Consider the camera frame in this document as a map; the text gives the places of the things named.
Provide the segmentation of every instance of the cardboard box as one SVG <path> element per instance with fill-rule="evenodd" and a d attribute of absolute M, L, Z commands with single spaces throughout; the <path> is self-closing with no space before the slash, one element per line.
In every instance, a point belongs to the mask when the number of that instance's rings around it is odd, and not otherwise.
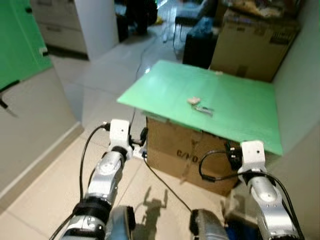
<path fill-rule="evenodd" d="M 171 122 L 160 122 L 147 118 L 147 159 L 151 167 L 181 178 L 192 155 L 193 141 L 194 153 L 186 181 L 211 192 L 227 196 L 237 182 L 237 178 L 215 183 L 204 181 L 199 175 L 199 162 L 201 157 L 210 150 L 224 150 L 225 139 L 209 133 L 196 131 Z M 211 176 L 226 176 L 234 174 L 225 154 L 214 154 L 205 160 L 203 172 Z"/>
<path fill-rule="evenodd" d="M 228 9 L 210 69 L 271 82 L 298 31 L 295 20 L 266 21 Z"/>

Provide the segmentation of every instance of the green wall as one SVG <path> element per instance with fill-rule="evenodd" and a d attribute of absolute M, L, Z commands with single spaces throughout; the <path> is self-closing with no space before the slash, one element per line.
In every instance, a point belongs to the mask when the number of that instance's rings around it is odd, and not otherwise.
<path fill-rule="evenodd" d="M 0 90 L 51 67 L 29 0 L 0 1 Z"/>

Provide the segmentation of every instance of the tile floor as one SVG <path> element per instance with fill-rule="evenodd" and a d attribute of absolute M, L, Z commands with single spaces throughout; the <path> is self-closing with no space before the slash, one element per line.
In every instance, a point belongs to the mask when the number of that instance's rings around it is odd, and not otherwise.
<path fill-rule="evenodd" d="M 103 121 L 113 118 L 130 120 L 133 108 L 118 104 L 116 99 L 132 85 L 137 76 L 144 74 L 158 60 L 181 62 L 170 40 L 178 3 L 169 0 L 159 9 L 166 22 L 149 28 L 145 37 L 133 36 L 117 45 L 94 62 L 51 56 L 65 94 L 76 118 L 85 131 L 73 142 L 42 175 L 0 216 L 1 240 L 45 240 L 68 216 L 79 200 L 79 164 L 85 141 L 90 132 Z M 163 43 L 163 35 L 168 41 Z M 137 111 L 133 125 L 133 137 L 138 137 L 146 125 L 144 116 Z M 92 139 L 84 166 L 84 183 L 108 145 L 108 134 L 98 132 Z M 222 221 L 223 197 L 165 173 L 157 173 L 185 200 L 192 209 L 212 210 Z M 139 159 L 131 159 L 125 165 L 119 184 L 115 206 L 130 205 L 135 209 L 137 239 L 190 239 L 188 210 L 169 192 L 166 208 L 160 210 L 156 226 L 146 227 L 146 211 L 155 209 L 143 205 L 150 188 L 148 202 L 164 203 L 166 187 L 155 178 Z"/>

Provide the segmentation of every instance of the green board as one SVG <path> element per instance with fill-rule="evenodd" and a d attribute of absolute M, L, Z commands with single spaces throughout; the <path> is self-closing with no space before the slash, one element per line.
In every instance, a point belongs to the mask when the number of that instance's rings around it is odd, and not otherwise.
<path fill-rule="evenodd" d="M 0 90 L 52 66 L 29 0 L 0 1 Z"/>
<path fill-rule="evenodd" d="M 213 116 L 193 109 L 193 96 Z M 270 83 L 159 61 L 117 101 L 236 142 L 261 140 L 267 151 L 283 154 Z"/>

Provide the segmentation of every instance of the green tabletop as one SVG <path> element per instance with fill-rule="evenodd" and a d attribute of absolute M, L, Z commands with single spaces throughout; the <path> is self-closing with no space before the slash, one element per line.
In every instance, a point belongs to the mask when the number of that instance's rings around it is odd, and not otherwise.
<path fill-rule="evenodd" d="M 192 97 L 213 116 L 196 111 Z M 270 83 L 159 61 L 117 101 L 236 142 L 261 140 L 265 150 L 283 154 Z"/>

